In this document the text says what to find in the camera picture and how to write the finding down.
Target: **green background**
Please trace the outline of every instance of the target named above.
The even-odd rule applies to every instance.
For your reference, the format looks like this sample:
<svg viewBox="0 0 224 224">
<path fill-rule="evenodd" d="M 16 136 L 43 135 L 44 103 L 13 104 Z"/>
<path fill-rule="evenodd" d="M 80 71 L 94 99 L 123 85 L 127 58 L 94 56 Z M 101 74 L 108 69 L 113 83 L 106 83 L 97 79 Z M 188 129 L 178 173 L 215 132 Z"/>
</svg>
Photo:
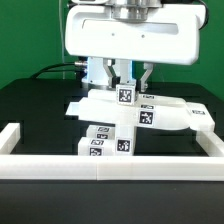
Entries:
<svg viewBox="0 0 224 224">
<path fill-rule="evenodd" d="M 200 32 L 198 62 L 192 66 L 157 64 L 150 80 L 198 83 L 224 100 L 224 1 L 205 2 L 210 9 L 210 21 Z M 62 1 L 63 21 L 66 4 L 67 0 Z M 59 1 L 0 0 L 0 52 L 0 88 L 62 62 Z M 65 61 L 71 61 L 71 57 L 64 55 Z M 135 71 L 137 76 L 142 75 L 141 63 L 136 63 Z M 51 77 L 62 78 L 62 74 Z"/>
</svg>

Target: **black cable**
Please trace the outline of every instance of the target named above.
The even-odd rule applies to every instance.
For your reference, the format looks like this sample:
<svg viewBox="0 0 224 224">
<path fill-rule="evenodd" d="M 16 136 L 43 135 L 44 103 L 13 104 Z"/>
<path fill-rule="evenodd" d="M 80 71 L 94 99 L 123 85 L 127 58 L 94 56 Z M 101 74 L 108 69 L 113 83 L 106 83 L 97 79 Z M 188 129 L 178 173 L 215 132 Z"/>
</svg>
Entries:
<svg viewBox="0 0 224 224">
<path fill-rule="evenodd" d="M 47 66 L 47 67 L 41 69 L 40 71 L 34 73 L 33 75 L 30 76 L 30 78 L 36 79 L 40 74 L 51 71 L 50 69 L 52 69 L 52 68 L 59 68 L 59 67 L 72 66 L 72 65 L 75 66 L 73 62 L 50 65 L 50 66 Z"/>
</svg>

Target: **white foam block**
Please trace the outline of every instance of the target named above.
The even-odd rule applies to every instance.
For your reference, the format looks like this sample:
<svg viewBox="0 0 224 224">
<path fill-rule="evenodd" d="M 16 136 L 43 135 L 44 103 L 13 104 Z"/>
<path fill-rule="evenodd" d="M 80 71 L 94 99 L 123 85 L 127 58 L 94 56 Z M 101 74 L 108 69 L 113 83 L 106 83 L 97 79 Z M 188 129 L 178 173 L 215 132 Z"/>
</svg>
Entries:
<svg viewBox="0 0 224 224">
<path fill-rule="evenodd" d="M 187 103 L 191 119 L 190 128 L 195 131 L 214 132 L 215 122 L 210 116 L 207 108 L 199 103 Z"/>
<path fill-rule="evenodd" d="M 96 180 L 97 160 L 91 158 L 2 155 L 0 179 Z"/>
<path fill-rule="evenodd" d="M 78 144 L 79 156 L 114 156 L 115 142 L 108 139 L 81 138 Z"/>
<path fill-rule="evenodd" d="M 139 126 L 165 130 L 189 127 L 190 115 L 186 106 L 159 106 L 147 108 L 118 105 L 114 101 L 83 98 L 79 105 L 79 119 L 118 125 Z"/>
<path fill-rule="evenodd" d="M 114 139 L 115 128 L 110 126 L 90 125 L 86 131 L 88 138 Z"/>
<path fill-rule="evenodd" d="M 224 157 L 224 143 L 214 132 L 198 131 L 196 141 L 210 157 Z"/>
<path fill-rule="evenodd" d="M 88 92 L 88 98 L 98 99 L 98 100 L 116 100 L 116 92 L 109 90 L 91 89 Z"/>
<path fill-rule="evenodd" d="M 136 141 L 136 127 L 116 125 L 115 130 L 115 154 L 117 156 L 132 156 Z"/>
<path fill-rule="evenodd" d="M 79 115 L 79 103 L 71 102 L 66 111 L 66 115 L 69 116 L 78 116 Z"/>
<path fill-rule="evenodd" d="M 98 180 L 224 181 L 224 159 L 209 157 L 99 158 Z"/>
<path fill-rule="evenodd" d="M 0 154 L 10 154 L 20 139 L 20 124 L 9 123 L 0 133 Z"/>
</svg>

